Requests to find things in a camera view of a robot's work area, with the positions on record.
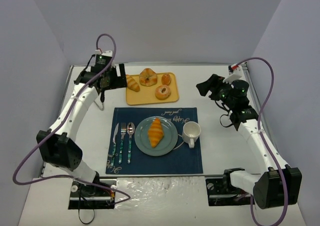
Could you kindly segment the large striped croissant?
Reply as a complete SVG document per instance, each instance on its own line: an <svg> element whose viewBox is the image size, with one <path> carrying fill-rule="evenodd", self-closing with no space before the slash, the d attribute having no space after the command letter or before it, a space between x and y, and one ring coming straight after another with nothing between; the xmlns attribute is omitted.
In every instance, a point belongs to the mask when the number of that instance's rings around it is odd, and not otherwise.
<svg viewBox="0 0 320 226"><path fill-rule="evenodd" d="M147 135L151 147L155 148L164 137L162 123L159 118L155 118L154 121L151 123Z"/></svg>

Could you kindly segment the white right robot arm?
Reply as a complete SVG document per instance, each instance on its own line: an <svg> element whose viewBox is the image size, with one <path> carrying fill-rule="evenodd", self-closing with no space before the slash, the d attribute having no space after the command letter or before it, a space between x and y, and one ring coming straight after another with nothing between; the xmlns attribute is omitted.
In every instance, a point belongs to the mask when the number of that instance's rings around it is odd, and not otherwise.
<svg viewBox="0 0 320 226"><path fill-rule="evenodd" d="M230 116L231 125L245 139L258 163L259 175L243 168L226 169L223 187L229 193L242 190L253 196L261 209L294 205L298 202L302 173L291 167L277 152L258 122L258 113L247 97L249 84L241 79L227 80L213 74L196 85L201 96L208 96Z"/></svg>

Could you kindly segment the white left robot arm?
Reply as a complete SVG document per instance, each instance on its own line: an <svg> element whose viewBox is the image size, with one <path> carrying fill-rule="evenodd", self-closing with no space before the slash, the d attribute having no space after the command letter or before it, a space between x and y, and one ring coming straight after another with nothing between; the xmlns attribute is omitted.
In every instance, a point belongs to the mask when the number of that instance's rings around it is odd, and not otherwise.
<svg viewBox="0 0 320 226"><path fill-rule="evenodd" d="M94 66L86 66L74 81L72 94L58 119L46 131L39 131L36 140L43 161L66 172L66 177L85 185L99 184L99 173L83 160L83 151L76 144L79 127L90 106L105 91L127 86L125 68L113 64L114 51L97 49Z"/></svg>

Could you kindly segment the twisted bagel bread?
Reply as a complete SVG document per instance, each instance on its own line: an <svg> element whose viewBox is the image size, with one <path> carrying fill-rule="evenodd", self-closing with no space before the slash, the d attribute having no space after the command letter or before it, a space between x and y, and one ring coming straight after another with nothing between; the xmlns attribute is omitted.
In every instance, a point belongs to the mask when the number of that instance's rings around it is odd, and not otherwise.
<svg viewBox="0 0 320 226"><path fill-rule="evenodd" d="M139 83L142 86L150 87L158 82L157 74L151 68L145 68L139 74Z"/></svg>

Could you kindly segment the small striped croissant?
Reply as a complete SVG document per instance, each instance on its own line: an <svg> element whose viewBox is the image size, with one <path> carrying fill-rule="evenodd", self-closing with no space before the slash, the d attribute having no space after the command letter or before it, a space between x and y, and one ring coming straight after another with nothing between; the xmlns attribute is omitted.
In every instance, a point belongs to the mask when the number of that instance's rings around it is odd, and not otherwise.
<svg viewBox="0 0 320 226"><path fill-rule="evenodd" d="M134 92L139 92L140 91L140 86L139 84L135 81L135 79L130 76L130 75L126 75L126 83L127 83L127 88L129 90L132 90Z"/></svg>

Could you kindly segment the yellow plastic tray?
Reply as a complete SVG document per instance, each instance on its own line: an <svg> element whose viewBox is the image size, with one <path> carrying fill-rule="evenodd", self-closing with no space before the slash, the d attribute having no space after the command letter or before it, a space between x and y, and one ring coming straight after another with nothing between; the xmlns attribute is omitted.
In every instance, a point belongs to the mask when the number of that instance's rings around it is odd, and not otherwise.
<svg viewBox="0 0 320 226"><path fill-rule="evenodd" d="M171 82L168 87L171 90L171 94L166 99L158 99L155 96L155 90L162 84L163 72L157 73L157 84L152 86L143 86L139 82L139 74L132 74L131 77L139 84L140 91L136 92L129 88L125 91L126 103L130 106L148 105L148 104L162 104L162 103L174 103L179 100L179 91L176 76L174 73L169 72Z"/></svg>

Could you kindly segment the orange cream sandwich bun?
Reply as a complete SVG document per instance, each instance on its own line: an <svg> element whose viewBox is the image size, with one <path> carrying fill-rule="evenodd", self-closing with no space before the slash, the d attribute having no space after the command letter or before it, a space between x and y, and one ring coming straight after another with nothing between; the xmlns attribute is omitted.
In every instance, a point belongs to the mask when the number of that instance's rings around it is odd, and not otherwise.
<svg viewBox="0 0 320 226"><path fill-rule="evenodd" d="M161 77L161 83L163 84L163 85L170 85L170 83L171 83L171 76L170 76L170 74L169 73L164 73L163 75L162 75L162 77Z"/></svg>

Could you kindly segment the white ceramic cup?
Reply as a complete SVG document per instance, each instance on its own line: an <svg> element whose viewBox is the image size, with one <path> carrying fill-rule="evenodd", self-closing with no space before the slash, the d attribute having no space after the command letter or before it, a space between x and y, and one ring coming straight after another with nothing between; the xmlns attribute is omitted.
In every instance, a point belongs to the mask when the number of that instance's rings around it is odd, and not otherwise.
<svg viewBox="0 0 320 226"><path fill-rule="evenodd" d="M201 134L201 127L197 122L189 121L184 124L182 129L182 140L188 144L190 149L195 148L196 141Z"/></svg>

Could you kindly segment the blue-green ceramic plate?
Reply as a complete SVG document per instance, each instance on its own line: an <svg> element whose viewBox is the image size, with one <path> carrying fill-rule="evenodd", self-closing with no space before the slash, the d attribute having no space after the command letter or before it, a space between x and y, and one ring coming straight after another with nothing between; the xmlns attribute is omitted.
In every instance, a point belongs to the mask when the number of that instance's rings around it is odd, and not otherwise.
<svg viewBox="0 0 320 226"><path fill-rule="evenodd" d="M164 132L163 138L156 147L152 147L148 138L148 130L153 121L158 118ZM168 119L160 116L151 116L143 119L135 129L135 144L146 155L160 157L171 152L178 142L178 131L175 125Z"/></svg>

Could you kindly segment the dark blue cloth placemat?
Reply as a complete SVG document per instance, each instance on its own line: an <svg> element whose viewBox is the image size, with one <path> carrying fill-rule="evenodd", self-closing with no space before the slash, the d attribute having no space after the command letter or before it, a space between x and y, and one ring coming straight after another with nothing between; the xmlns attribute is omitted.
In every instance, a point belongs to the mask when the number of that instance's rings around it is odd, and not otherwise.
<svg viewBox="0 0 320 226"><path fill-rule="evenodd" d="M135 143L135 132L138 124L149 117L163 117L174 124L178 133L178 140L172 151L162 156L149 156L140 151ZM194 148L189 148L182 139L183 126L187 122L197 122L198 112L195 107L182 108L152 108L152 107L116 107L113 111L111 129L116 124L126 125L132 122L135 132L132 136L131 162L127 163L129 135L126 134L123 143L122 163L119 164L119 150L121 134L116 136L116 151L114 165L111 166L113 151L113 135L110 135L110 144L106 163L106 174L109 175L197 175L203 173L201 141L195 142Z"/></svg>

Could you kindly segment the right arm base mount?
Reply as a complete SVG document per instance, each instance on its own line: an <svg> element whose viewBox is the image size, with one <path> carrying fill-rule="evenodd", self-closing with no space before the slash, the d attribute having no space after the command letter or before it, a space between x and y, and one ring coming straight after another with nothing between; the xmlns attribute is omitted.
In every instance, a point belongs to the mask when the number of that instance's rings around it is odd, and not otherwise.
<svg viewBox="0 0 320 226"><path fill-rule="evenodd" d="M207 201L210 207L244 206L250 204L250 195L231 185L230 174L243 168L226 169L223 174L205 177Z"/></svg>

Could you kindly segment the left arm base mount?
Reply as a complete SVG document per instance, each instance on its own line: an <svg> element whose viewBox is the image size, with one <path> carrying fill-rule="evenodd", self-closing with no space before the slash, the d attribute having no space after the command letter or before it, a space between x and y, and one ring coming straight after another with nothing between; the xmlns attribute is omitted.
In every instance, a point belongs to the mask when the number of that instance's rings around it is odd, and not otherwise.
<svg viewBox="0 0 320 226"><path fill-rule="evenodd" d="M69 210L109 210L115 208L116 193L92 185L84 185L76 180L70 188Z"/></svg>

